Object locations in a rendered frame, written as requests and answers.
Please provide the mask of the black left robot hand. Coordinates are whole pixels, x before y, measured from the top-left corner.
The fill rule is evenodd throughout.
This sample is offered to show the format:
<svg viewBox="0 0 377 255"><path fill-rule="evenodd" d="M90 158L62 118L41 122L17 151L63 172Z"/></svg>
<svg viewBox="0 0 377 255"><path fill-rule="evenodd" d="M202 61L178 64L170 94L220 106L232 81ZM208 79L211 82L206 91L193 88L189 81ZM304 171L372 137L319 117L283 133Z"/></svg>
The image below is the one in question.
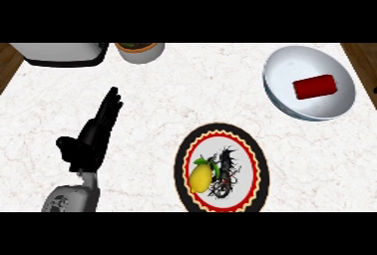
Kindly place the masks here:
<svg viewBox="0 0 377 255"><path fill-rule="evenodd" d="M100 168L121 107L118 89L110 87L96 116L84 124L78 137L60 136L56 139L62 159L70 163L70 172L96 172Z"/></svg>

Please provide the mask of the black red patterned plate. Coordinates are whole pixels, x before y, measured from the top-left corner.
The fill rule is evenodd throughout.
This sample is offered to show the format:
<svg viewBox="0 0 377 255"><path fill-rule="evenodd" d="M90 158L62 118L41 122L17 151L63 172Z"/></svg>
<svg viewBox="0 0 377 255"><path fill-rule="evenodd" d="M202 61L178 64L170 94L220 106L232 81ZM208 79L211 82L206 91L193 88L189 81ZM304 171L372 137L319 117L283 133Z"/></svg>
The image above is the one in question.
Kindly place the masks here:
<svg viewBox="0 0 377 255"><path fill-rule="evenodd" d="M193 191L189 176L209 170L208 187ZM189 212L257 212L263 206L269 172L258 144L236 126L212 123L183 139L174 164L175 188Z"/></svg>

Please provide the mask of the white bowl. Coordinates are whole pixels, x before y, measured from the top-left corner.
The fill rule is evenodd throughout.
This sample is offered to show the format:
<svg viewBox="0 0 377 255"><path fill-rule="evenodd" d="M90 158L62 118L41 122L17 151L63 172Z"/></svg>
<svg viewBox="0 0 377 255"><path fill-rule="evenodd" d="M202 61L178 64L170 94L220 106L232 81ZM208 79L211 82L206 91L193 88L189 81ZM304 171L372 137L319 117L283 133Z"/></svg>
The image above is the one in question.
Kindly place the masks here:
<svg viewBox="0 0 377 255"><path fill-rule="evenodd" d="M350 75L320 51L303 46L277 49L266 60L261 77L272 103L294 118L328 121L351 108L356 93Z"/></svg>

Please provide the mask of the red can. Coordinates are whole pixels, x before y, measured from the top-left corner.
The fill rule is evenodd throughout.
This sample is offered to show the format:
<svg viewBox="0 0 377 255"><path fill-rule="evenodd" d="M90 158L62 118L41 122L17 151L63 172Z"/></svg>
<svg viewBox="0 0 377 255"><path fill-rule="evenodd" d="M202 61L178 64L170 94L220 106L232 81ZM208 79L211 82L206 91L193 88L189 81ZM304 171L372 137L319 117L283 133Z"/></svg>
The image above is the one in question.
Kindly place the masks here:
<svg viewBox="0 0 377 255"><path fill-rule="evenodd" d="M335 80L331 75L320 75L292 82L298 100L332 95L337 92Z"/></svg>

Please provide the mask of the white appliance with black base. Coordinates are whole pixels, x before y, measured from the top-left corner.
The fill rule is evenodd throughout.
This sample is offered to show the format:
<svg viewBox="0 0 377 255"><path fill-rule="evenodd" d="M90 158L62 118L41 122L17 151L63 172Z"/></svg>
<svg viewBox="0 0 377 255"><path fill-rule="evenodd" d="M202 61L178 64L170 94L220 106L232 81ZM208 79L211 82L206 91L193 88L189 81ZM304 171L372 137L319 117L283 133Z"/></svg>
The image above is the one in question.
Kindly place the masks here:
<svg viewBox="0 0 377 255"><path fill-rule="evenodd" d="M107 43L11 43L32 66L79 68L97 66L106 55Z"/></svg>

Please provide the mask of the yellow lemon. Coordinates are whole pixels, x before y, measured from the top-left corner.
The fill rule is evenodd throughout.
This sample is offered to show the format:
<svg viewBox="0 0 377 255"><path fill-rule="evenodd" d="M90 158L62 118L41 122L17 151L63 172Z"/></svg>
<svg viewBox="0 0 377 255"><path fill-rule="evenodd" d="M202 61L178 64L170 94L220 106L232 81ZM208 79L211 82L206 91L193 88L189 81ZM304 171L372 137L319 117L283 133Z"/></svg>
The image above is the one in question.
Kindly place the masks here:
<svg viewBox="0 0 377 255"><path fill-rule="evenodd" d="M193 161L195 168L187 177L187 184L192 193L204 193L211 184L209 159L198 158Z"/></svg>

